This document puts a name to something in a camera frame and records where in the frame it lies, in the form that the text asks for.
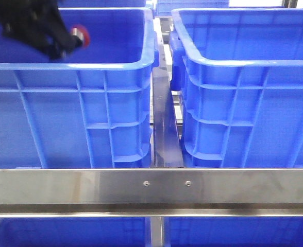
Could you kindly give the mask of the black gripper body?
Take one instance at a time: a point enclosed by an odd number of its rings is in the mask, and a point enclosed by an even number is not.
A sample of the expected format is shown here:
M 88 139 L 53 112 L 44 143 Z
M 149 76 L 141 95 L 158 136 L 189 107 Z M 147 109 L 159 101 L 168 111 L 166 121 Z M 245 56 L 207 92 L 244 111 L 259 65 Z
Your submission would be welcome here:
M 3 36 L 48 55 L 64 51 L 64 23 L 57 1 L 0 1 Z

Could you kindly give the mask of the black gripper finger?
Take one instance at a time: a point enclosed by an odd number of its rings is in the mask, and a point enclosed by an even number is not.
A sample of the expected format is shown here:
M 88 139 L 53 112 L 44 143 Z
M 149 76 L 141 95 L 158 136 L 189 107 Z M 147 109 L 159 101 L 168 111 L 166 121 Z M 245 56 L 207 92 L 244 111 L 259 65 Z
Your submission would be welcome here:
M 51 60 L 62 59 L 78 48 L 76 39 L 63 25 L 48 24 L 47 36 L 47 55 Z

